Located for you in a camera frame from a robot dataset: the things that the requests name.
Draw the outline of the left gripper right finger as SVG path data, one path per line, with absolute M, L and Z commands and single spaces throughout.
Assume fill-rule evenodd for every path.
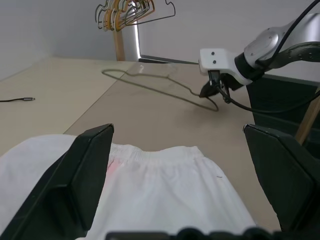
M 243 132 L 281 229 L 320 232 L 320 160 L 279 130 L 247 124 Z

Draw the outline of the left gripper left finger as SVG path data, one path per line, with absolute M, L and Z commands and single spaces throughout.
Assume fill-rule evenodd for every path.
M 41 176 L 0 240 L 75 240 L 91 229 L 105 184 L 113 124 L 78 135 Z

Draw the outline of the bare wire hanger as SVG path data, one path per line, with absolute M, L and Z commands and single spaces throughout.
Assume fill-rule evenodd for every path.
M 167 93 L 165 91 L 161 91 L 161 90 L 149 87 L 149 86 L 145 86 L 145 85 L 142 85 L 142 84 L 138 84 L 136 82 L 128 81 L 128 80 L 122 79 L 121 77 L 116 77 L 116 76 L 114 76 L 112 74 L 109 74 L 111 72 L 122 73 L 123 75 L 127 75 L 127 76 L 130 76 L 130 77 L 152 77 L 152 78 L 158 78 L 158 79 L 166 79 L 166 80 L 168 80 L 168 81 L 170 81 L 170 82 L 172 82 L 172 83 L 174 83 L 176 85 L 179 85 L 180 87 L 188 90 L 191 95 L 196 96 L 196 97 L 200 97 L 200 95 L 195 93 L 195 92 L 193 92 L 191 88 L 189 88 L 188 86 L 183 85 L 182 83 L 170 78 L 169 75 L 162 76 L 162 75 L 154 75 L 154 74 L 147 74 L 147 73 L 129 73 L 129 72 L 127 72 L 125 70 L 121 70 L 121 69 L 104 69 L 104 70 L 101 71 L 101 73 L 104 76 L 107 76 L 109 78 L 115 79 L 117 81 L 129 84 L 129 85 L 133 85 L 135 87 L 139 87 L 139 88 L 142 88 L 142 89 L 146 89 L 148 91 L 152 91 L 152 92 L 155 92 L 155 93 L 158 93 L 158 94 L 161 94 L 161 95 L 165 95 L 165 96 L 168 96 L 168 97 L 171 97 L 171 98 L 174 98 L 174 99 L 178 99 L 178 100 L 184 101 L 186 103 L 190 103 L 190 104 L 192 104 L 194 106 L 197 106 L 199 108 L 202 108 L 202 109 L 205 109 L 205 110 L 208 110 L 208 111 L 211 111 L 211 112 L 217 113 L 220 110 L 218 105 L 212 99 L 210 99 L 209 97 L 205 97 L 205 99 L 210 101 L 214 105 L 215 108 L 211 108 L 211 107 L 208 107 L 208 106 L 205 106 L 205 105 L 201 105 L 201 104 L 193 102 L 193 101 L 191 101 L 189 99 L 186 99 L 186 98 L 183 98 L 183 97 L 180 97 L 180 96 L 177 96 L 177 95 L 173 95 L 173 94 L 170 94 L 170 93 Z

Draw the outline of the white shorts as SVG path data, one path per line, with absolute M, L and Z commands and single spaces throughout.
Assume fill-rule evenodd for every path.
M 0 234 L 74 140 L 64 134 L 36 136 L 0 157 Z M 77 240 L 103 240 L 112 231 L 176 234 L 186 227 L 241 234 L 255 225 L 224 172 L 196 146 L 152 152 L 112 144 L 93 225 Z

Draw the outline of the bunch of hangers on rack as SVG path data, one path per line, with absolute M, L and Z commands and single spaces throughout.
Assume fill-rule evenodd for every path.
M 108 15 L 110 29 L 119 32 L 155 11 L 153 0 L 114 0 Z

